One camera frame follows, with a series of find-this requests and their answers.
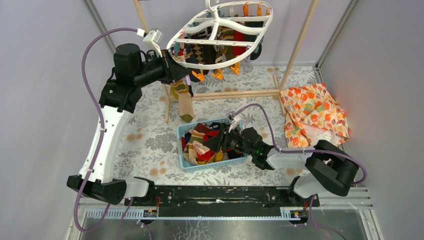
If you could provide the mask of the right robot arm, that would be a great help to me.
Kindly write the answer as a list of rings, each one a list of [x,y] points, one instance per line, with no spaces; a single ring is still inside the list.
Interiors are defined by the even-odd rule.
[[[287,201],[293,206],[301,205],[312,195],[326,192],[345,197],[360,169],[359,163],[327,140],[319,140],[306,148],[277,149],[265,143],[252,127],[242,131],[222,129],[203,146],[214,152],[234,150],[248,155],[261,170],[307,170],[307,175],[297,176],[292,181],[286,193]]]

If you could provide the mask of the striped beige brown sock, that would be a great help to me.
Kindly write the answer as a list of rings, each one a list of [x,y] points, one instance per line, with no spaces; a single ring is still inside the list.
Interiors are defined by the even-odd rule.
[[[179,81],[170,85],[170,93],[178,100],[180,118],[184,122],[190,123],[194,119],[195,114],[189,86],[184,84],[183,79],[180,79]]]

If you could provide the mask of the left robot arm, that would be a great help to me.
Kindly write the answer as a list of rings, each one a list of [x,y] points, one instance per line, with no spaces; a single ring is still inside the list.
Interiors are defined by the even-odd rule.
[[[189,74],[169,50],[157,55],[140,50],[134,43],[121,44],[113,55],[114,67],[95,101],[99,113],[96,132],[87,159],[78,174],[66,185],[77,192],[77,199],[91,198],[117,205],[136,198],[148,206],[155,200],[154,182],[142,177],[116,178],[114,165],[125,127],[142,97],[142,88],[160,81],[171,84]]]

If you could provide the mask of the white round clip hanger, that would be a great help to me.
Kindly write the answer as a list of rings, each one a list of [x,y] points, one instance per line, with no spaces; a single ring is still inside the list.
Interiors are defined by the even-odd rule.
[[[212,5],[192,17],[168,41],[167,49],[203,45],[205,64],[184,61],[189,69],[218,70],[233,67],[250,54],[264,39],[273,20],[273,7],[263,0],[241,0]],[[263,21],[263,27],[249,27],[248,22]]]

